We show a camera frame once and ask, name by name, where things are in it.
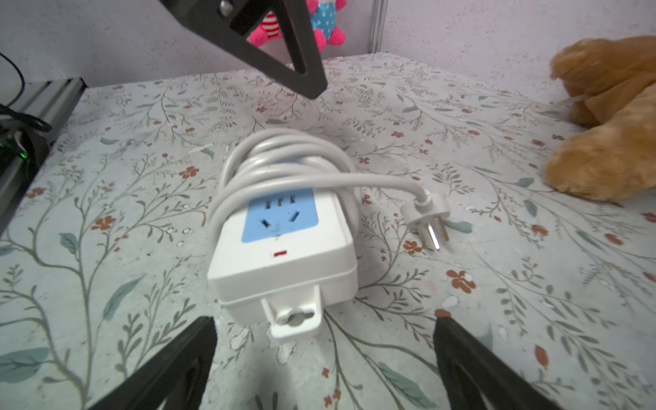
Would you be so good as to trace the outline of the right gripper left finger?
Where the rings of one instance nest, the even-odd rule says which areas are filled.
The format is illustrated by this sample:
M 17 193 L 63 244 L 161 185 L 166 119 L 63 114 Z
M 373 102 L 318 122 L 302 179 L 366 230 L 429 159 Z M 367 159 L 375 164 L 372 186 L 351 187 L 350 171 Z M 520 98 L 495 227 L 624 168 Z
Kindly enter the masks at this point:
M 217 346 L 215 321 L 202 316 L 94 409 L 200 408 Z

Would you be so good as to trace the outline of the white power strip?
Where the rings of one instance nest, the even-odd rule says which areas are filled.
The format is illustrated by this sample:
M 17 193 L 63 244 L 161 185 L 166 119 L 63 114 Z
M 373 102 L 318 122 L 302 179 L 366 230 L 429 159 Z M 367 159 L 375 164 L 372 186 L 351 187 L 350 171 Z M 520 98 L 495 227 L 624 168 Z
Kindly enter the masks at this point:
M 312 338 L 326 307 L 358 290 L 353 234 L 338 195 L 297 190 L 253 200 L 220 232 L 208 269 L 218 303 L 241 326 L 267 323 L 272 338 Z

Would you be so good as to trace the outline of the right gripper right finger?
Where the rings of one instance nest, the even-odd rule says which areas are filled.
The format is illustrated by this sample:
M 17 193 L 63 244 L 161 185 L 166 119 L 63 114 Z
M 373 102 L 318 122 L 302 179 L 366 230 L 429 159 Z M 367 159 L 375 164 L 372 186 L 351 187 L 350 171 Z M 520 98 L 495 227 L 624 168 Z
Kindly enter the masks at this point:
M 437 319 L 437 368 L 452 409 L 554 410 L 559 406 L 531 387 L 451 318 Z

